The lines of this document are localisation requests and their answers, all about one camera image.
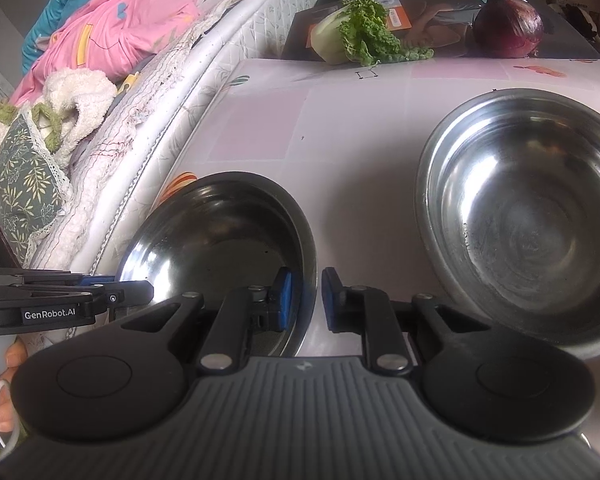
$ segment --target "pillow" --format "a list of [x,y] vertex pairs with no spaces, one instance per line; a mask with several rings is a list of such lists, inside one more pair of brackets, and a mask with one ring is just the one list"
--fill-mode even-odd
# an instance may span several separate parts
[[71,184],[25,105],[0,145],[0,227],[24,267],[71,199]]

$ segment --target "metal bowl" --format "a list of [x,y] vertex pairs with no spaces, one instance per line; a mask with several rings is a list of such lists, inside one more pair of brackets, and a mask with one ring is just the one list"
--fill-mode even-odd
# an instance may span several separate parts
[[154,303],[194,290],[219,307],[239,286],[271,285],[293,272],[290,329],[253,338],[252,353],[293,355],[314,311],[314,240],[296,201],[252,173],[219,173],[170,197],[142,224],[118,268],[120,280],[148,280]]
[[600,115],[493,91],[451,112],[418,167],[416,216],[460,305],[579,357],[600,354]]

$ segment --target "screw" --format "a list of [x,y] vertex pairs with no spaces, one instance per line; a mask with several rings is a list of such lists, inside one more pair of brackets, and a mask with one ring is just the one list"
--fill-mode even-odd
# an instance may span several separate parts
[[200,364],[208,370],[224,370],[233,362],[226,354],[208,354],[200,359]]
[[384,354],[378,358],[376,363],[379,367],[384,368],[384,370],[399,372],[409,365],[409,360],[405,356],[398,354]]

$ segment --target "red onion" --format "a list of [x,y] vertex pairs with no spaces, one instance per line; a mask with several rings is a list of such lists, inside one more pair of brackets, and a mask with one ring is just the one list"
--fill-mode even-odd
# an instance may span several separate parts
[[525,57],[544,33],[540,15],[522,0],[487,0],[473,29],[475,43],[490,57]]

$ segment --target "white mattress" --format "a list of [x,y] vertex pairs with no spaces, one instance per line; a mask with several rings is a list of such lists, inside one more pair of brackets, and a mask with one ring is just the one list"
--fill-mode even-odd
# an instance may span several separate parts
[[278,57],[295,13],[316,1],[205,2],[212,9],[206,23],[147,66],[101,127],[91,152],[82,156],[75,171],[75,203],[40,245],[34,266],[115,273],[182,146],[228,75],[243,59]]

